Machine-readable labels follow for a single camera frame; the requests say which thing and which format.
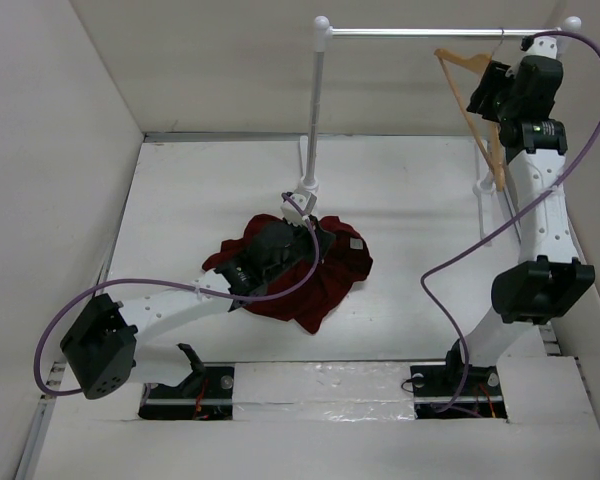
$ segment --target clothing label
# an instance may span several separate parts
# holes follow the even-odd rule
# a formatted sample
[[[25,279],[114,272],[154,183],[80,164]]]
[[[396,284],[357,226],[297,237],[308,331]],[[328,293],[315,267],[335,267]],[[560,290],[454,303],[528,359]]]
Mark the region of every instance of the clothing label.
[[[352,250],[362,250],[364,248],[364,242],[361,238],[351,238],[349,246]]]

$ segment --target horizontal bar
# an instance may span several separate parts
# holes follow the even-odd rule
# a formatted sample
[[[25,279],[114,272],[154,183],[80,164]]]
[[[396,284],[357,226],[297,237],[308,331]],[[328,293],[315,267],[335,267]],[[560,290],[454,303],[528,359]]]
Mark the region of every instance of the horizontal bar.
[[[522,39],[546,30],[502,28],[332,28],[332,38],[474,38],[479,40]]]

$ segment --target red cloth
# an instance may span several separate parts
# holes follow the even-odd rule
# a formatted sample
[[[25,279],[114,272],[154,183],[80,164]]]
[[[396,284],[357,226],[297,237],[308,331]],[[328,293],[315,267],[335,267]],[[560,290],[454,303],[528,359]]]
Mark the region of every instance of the red cloth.
[[[276,221],[280,219],[271,215],[256,215],[245,228],[242,239],[222,242],[220,253],[209,257],[202,268],[207,271],[231,259],[249,245],[265,225]],[[324,217],[320,220],[320,225],[324,230],[335,233],[336,240],[307,283],[277,300],[247,305],[247,310],[285,322],[295,319],[307,332],[313,334],[320,329],[322,319],[340,304],[353,283],[367,278],[373,260],[367,243],[360,234],[351,225],[342,223],[338,217]],[[278,293],[292,287],[304,278],[310,268],[310,263],[301,260],[269,285],[267,293]]]

